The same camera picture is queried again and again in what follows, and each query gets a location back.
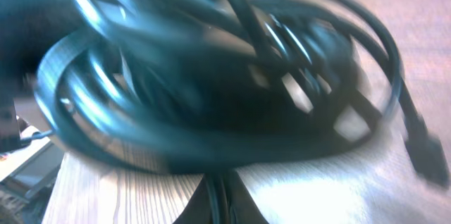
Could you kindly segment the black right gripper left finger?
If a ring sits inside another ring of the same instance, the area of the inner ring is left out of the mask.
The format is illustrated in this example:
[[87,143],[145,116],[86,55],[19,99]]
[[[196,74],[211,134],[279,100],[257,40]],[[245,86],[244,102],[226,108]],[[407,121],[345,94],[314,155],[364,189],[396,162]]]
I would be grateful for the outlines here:
[[187,206],[173,224],[210,224],[211,207],[206,180],[201,179]]

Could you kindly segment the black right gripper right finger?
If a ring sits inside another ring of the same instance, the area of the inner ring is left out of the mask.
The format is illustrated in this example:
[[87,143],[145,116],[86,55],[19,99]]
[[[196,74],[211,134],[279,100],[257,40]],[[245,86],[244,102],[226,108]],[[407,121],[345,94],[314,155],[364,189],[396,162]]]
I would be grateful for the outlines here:
[[225,195],[231,224],[268,224],[235,170],[225,174]]

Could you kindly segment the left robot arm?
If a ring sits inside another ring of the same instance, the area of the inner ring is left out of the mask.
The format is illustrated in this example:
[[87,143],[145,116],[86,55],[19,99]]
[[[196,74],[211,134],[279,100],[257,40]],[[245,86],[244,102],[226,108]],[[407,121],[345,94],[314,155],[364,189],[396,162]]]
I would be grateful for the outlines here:
[[30,143],[20,138],[14,100],[32,97],[44,54],[80,26],[72,0],[1,0],[1,152]]

